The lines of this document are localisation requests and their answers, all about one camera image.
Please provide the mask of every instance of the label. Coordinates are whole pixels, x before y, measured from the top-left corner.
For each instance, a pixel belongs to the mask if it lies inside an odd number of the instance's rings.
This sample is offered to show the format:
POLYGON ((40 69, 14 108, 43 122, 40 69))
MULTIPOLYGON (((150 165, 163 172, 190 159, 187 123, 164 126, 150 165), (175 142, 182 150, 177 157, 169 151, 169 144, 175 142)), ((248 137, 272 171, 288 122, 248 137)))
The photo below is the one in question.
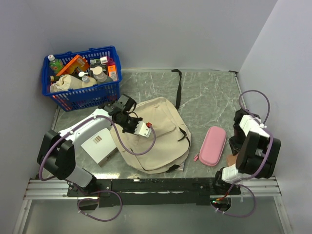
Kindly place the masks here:
POLYGON ((99 60, 101 61, 102 64, 108 63, 107 56, 101 57, 99 60))
POLYGON ((58 69, 58 67, 56 66, 50 66, 52 70, 56 71, 58 69))
POLYGON ((108 71, 108 76, 110 78, 112 78, 113 81, 117 81, 118 80, 117 71, 116 71, 116 66, 115 65, 108 66, 107 67, 107 71, 108 71))

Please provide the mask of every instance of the green bottle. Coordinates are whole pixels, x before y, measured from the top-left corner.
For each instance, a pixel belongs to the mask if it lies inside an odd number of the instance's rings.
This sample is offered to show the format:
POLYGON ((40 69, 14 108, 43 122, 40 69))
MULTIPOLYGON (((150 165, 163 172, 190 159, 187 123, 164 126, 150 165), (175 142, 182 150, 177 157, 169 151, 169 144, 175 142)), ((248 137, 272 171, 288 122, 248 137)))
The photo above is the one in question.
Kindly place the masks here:
POLYGON ((49 55, 48 59, 50 60, 50 68, 54 72, 54 74, 57 74, 60 72, 60 70, 63 69, 64 64, 61 60, 54 57, 54 55, 49 55))

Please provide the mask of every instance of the pink pencil case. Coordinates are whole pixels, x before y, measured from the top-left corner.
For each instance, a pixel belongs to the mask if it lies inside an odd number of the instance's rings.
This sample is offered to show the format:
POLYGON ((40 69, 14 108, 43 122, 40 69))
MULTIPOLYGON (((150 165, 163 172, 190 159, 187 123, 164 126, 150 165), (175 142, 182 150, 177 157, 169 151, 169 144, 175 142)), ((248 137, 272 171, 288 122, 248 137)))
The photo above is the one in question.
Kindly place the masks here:
POLYGON ((226 141, 226 132, 223 128, 212 126, 204 139, 199 153, 194 157, 194 161, 199 159, 207 166, 218 164, 226 141))

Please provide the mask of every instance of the white bottle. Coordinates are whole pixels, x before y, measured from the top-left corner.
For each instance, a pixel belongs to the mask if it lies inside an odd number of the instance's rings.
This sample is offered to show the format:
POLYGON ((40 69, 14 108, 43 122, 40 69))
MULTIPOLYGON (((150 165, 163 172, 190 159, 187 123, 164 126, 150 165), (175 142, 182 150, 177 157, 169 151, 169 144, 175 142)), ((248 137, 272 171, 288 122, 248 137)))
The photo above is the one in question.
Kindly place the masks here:
POLYGON ((50 93, 81 88, 82 84, 80 79, 66 74, 64 76, 61 76, 56 83, 50 86, 50 93))
POLYGON ((86 76, 86 74, 88 74, 88 73, 79 72, 79 77, 81 77, 81 79, 82 79, 81 85, 83 88, 91 87, 91 86, 97 84, 97 81, 94 78, 86 76))
POLYGON ((108 82, 113 81, 112 78, 105 75, 105 73, 103 72, 103 68, 100 66, 93 68, 92 71, 93 71, 94 78, 97 80, 98 84, 103 84, 103 83, 108 83, 108 82))

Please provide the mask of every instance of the bottle cap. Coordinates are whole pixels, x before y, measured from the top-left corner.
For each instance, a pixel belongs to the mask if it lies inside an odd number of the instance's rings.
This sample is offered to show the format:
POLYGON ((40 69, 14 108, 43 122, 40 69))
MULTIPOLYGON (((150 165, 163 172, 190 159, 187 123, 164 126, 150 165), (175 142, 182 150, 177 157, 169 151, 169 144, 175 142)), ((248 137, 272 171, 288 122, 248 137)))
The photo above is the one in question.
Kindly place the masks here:
POLYGON ((48 59, 49 59, 50 61, 53 61, 53 60, 55 60, 55 57, 54 57, 54 55, 49 55, 49 56, 48 56, 48 59))
POLYGON ((97 67, 93 68, 93 74, 94 74, 95 76, 100 75, 102 72, 103 72, 103 68, 100 67, 100 66, 97 66, 97 67))
POLYGON ((79 72, 78 76, 82 78, 82 77, 84 77, 87 74, 88 74, 87 72, 79 72))
POLYGON ((88 83, 90 80, 87 76, 83 76, 82 77, 82 81, 85 82, 85 83, 88 83))

